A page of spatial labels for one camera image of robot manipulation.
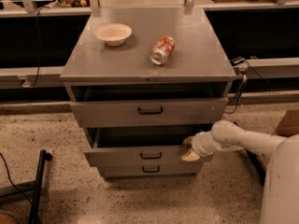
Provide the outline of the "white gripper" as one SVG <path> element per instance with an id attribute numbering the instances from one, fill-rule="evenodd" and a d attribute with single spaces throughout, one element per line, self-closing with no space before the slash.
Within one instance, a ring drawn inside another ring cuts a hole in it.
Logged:
<path id="1" fill-rule="evenodd" d="M 181 158 L 184 161 L 198 161 L 200 157 L 206 156 L 206 150 L 202 145 L 202 137 L 204 133 L 197 133 L 194 136 L 189 136 L 184 139 L 183 145 L 192 145 L 192 149 L 189 149 L 185 155 Z"/>

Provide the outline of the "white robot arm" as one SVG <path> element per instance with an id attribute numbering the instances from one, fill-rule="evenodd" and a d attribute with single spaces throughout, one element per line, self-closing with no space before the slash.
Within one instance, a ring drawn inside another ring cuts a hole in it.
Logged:
<path id="1" fill-rule="evenodd" d="M 186 138 L 181 158 L 197 161 L 215 152 L 242 148 L 268 159 L 260 224 L 299 224 L 299 135 L 290 137 L 244 130 L 227 120 Z"/>

